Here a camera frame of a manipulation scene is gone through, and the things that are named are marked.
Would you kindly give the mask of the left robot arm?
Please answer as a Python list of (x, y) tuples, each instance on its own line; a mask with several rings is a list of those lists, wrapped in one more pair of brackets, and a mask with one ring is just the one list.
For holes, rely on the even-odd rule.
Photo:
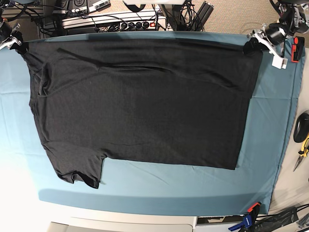
[(270, 1), (279, 15), (276, 23), (271, 23), (263, 29), (248, 35), (250, 40), (243, 46), (243, 53), (249, 55), (254, 51), (269, 51), (258, 38), (266, 41), (272, 47), (282, 45), (292, 38), (291, 61), (297, 63), (302, 57), (305, 38), (295, 36), (296, 33), (305, 34), (309, 31), (309, 2), (307, 0), (278, 0)]

